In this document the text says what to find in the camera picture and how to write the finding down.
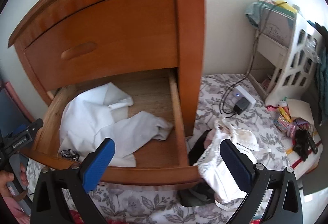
drawer handle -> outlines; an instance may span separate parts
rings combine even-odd
[[[72,58],[76,58],[78,56],[82,56],[84,54],[90,53],[94,51],[97,48],[97,44],[94,42],[86,42],[83,44],[80,44],[78,46],[69,48],[65,50],[60,58],[61,60],[70,60]]]

wooden dresser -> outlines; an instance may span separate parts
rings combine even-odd
[[[174,122],[166,141],[134,155],[136,168],[108,167],[107,184],[187,188],[199,181],[189,166],[204,45],[204,0],[40,0],[9,38],[32,84],[49,105],[44,127],[23,153],[55,169],[67,103],[113,82],[132,96],[129,117],[145,110]]]

floral tablecloth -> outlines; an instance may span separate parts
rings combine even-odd
[[[190,147],[194,145],[201,134],[213,128],[214,119],[219,115],[219,100],[226,88],[242,79],[244,75],[225,74],[207,75],[201,79],[199,104],[196,115],[193,137],[188,141]],[[280,140],[280,133],[273,125],[273,119],[266,110],[261,98],[248,79],[241,85],[256,99],[255,107],[241,115],[230,119],[237,127],[251,130],[262,148],[270,148],[271,152],[258,158],[268,169],[283,170],[289,165],[285,149]],[[37,178],[42,164],[29,160],[27,177],[29,190],[35,190]],[[63,190],[68,207],[76,210],[74,202],[68,192]],[[198,207],[183,207],[179,204],[176,191],[129,191],[111,189],[98,185],[90,192],[90,196],[106,218],[120,219],[130,223],[226,223],[233,213],[221,210],[215,204]],[[264,197],[257,215],[261,215],[267,205],[270,192]],[[229,206],[240,203],[241,199],[232,201]]]

beige paper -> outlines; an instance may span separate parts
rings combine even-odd
[[[291,117],[302,118],[310,124],[314,124],[309,103],[296,99],[287,99],[287,105]]]

closed drawer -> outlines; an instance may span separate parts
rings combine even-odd
[[[151,140],[134,153],[136,168],[108,167],[102,181],[129,186],[166,185],[173,189],[198,182],[197,167],[188,164],[178,89],[170,69],[134,72],[63,87],[50,105],[32,149],[24,153],[55,169],[70,166],[70,161],[57,155],[63,110],[81,92],[108,82],[131,95],[134,105],[129,107],[129,117],[147,111],[174,123],[174,129],[166,141]]]
[[[178,67],[175,15],[174,0],[105,0],[46,31],[25,56],[46,91]]]

